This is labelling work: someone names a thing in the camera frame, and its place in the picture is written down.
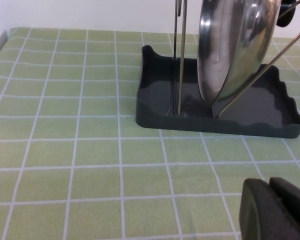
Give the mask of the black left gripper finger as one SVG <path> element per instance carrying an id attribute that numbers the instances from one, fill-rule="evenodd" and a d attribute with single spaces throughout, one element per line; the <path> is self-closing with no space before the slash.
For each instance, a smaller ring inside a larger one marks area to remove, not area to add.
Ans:
<path id="1" fill-rule="evenodd" d="M 300 240 L 300 188 L 281 177 L 247 178 L 239 226 L 243 240 Z"/>

